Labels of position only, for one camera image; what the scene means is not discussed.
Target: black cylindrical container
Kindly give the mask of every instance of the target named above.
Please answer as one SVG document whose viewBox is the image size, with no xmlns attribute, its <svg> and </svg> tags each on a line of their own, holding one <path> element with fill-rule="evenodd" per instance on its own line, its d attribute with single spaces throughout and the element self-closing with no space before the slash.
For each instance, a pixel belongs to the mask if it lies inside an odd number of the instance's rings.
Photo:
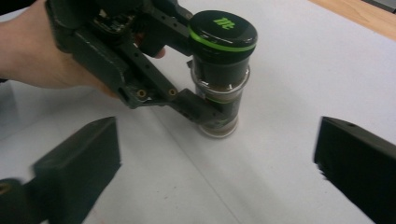
<svg viewBox="0 0 396 224">
<path fill-rule="evenodd" d="M 243 18 L 222 11 L 195 14 L 189 29 L 193 54 L 191 75 L 197 94 L 226 116 L 200 127 L 211 136 L 227 136 L 236 128 L 257 31 Z"/>
</svg>

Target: wooden surface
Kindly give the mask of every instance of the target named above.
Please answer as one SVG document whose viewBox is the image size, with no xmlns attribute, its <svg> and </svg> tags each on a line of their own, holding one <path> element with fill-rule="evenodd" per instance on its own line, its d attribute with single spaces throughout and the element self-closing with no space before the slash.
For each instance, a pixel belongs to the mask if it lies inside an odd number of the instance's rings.
<svg viewBox="0 0 396 224">
<path fill-rule="evenodd" d="M 396 14 L 361 0 L 309 0 L 357 22 L 381 35 L 396 40 Z"/>
</svg>

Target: finger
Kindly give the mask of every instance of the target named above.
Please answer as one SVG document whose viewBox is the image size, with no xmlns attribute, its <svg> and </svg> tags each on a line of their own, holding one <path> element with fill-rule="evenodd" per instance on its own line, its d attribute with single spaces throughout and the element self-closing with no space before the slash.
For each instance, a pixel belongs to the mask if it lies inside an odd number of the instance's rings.
<svg viewBox="0 0 396 224">
<path fill-rule="evenodd" d="M 106 94 L 106 95 L 112 97 L 112 98 L 119 98 L 119 96 L 118 96 L 116 93 L 114 93 L 114 91 L 111 91 L 111 90 L 110 90 L 107 86 L 105 86 L 105 85 L 102 85 L 102 86 L 99 88 L 99 90 L 100 90 L 101 92 L 103 92 L 104 94 Z"/>
<path fill-rule="evenodd" d="M 136 45 L 138 47 L 142 44 L 144 38 L 145 38 L 145 34 L 142 34 L 142 33 L 136 34 L 134 36 L 134 42 L 136 43 Z M 163 56 L 165 56 L 165 53 L 166 53 L 166 50 L 165 49 L 161 49 L 160 52 L 158 52 L 157 55 L 155 55 L 154 58 L 160 59 Z"/>
</svg>

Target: black metal bracket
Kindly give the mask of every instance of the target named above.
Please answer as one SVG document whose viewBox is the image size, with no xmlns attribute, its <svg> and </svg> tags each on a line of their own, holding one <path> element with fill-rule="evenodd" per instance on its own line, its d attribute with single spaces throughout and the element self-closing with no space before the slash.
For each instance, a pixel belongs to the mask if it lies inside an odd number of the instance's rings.
<svg viewBox="0 0 396 224">
<path fill-rule="evenodd" d="M 396 146 L 355 124 L 323 118 L 314 160 L 375 223 L 396 223 Z"/>
<path fill-rule="evenodd" d="M 179 92 L 144 55 L 155 56 L 165 45 L 191 55 L 192 14 L 177 0 L 48 0 L 46 9 L 58 48 L 130 108 L 170 105 L 198 124 L 226 119 L 191 91 Z M 137 34 L 144 35 L 139 46 Z"/>
<path fill-rule="evenodd" d="M 396 2 L 394 0 L 362 0 L 375 7 L 382 8 L 388 12 L 396 13 Z"/>
<path fill-rule="evenodd" d="M 0 222 L 80 224 L 119 168 L 115 119 L 92 122 L 37 161 L 30 182 L 0 180 Z"/>
</svg>

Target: black lid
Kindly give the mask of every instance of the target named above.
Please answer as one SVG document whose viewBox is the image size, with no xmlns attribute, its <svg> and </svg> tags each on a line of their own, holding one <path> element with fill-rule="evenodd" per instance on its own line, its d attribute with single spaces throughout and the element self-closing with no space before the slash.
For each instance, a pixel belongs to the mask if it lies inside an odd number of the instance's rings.
<svg viewBox="0 0 396 224">
<path fill-rule="evenodd" d="M 257 31 L 248 21 L 223 11 L 202 11 L 190 20 L 194 41 L 221 52 L 247 52 L 256 47 Z"/>
</svg>

